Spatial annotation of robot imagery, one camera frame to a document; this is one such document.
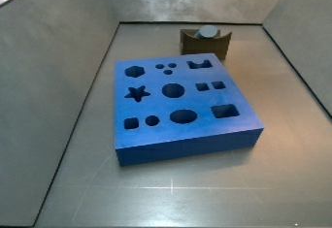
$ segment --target gray floor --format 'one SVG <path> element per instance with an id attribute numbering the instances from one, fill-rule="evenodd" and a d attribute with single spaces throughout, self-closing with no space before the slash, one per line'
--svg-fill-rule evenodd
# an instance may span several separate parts
<path id="1" fill-rule="evenodd" d="M 332 124 L 261 26 L 233 32 L 227 68 L 267 129 L 255 148 L 121 168 L 113 62 L 180 54 L 180 30 L 122 24 L 38 226 L 331 226 Z"/>

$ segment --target gray cylinder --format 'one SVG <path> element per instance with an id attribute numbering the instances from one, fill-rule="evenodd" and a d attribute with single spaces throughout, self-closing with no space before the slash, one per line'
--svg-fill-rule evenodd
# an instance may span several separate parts
<path id="1" fill-rule="evenodd" d="M 195 34 L 196 38 L 213 38 L 219 33 L 219 29 L 215 25 L 204 25 L 197 33 Z"/>

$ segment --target dark brown block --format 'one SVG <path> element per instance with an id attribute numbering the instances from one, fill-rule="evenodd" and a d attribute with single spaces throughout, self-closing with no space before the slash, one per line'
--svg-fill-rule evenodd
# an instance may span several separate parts
<path id="1" fill-rule="evenodd" d="M 195 37 L 197 31 L 199 29 L 181 30 L 182 54 L 216 53 L 220 60 L 225 60 L 232 32 L 229 32 L 227 36 L 221 37 L 221 31 L 219 30 L 215 38 L 201 39 Z"/>

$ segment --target small circular hole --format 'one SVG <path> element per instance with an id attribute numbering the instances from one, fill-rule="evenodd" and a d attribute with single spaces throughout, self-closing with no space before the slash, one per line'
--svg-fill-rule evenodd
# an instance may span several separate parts
<path id="1" fill-rule="evenodd" d="M 169 67 L 170 67 L 170 68 L 176 68 L 176 67 L 177 67 L 177 64 L 176 64 L 176 63 L 170 63 L 170 64 L 169 64 Z"/>
<path id="2" fill-rule="evenodd" d="M 149 126 L 154 126 L 160 123 L 160 118 L 158 116 L 156 115 L 150 115 L 146 119 L 145 119 L 145 123 L 149 125 Z"/>
<path id="3" fill-rule="evenodd" d="M 172 75 L 173 74 L 173 71 L 168 69 L 168 70 L 164 71 L 164 74 L 165 75 Z"/>
<path id="4" fill-rule="evenodd" d="M 185 94 L 185 88 L 177 83 L 165 84 L 162 94 L 169 98 L 180 98 Z"/>
<path id="5" fill-rule="evenodd" d="M 197 113 L 193 110 L 186 110 L 186 109 L 177 110 L 172 112 L 170 119 L 176 123 L 181 123 L 181 124 L 192 123 L 197 119 Z"/>
<path id="6" fill-rule="evenodd" d="M 157 64 L 157 65 L 156 65 L 156 68 L 157 68 L 157 69 L 164 69 L 164 67 L 165 67 L 165 66 L 164 66 L 162 64 Z"/>

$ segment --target star-shaped hole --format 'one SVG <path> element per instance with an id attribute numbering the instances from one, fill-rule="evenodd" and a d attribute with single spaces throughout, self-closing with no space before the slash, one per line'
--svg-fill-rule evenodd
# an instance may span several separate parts
<path id="1" fill-rule="evenodd" d="M 145 92 L 146 86 L 142 85 L 140 88 L 129 87 L 130 93 L 125 96 L 125 98 L 134 98 L 137 102 L 142 101 L 145 96 L 149 96 L 150 93 Z"/>

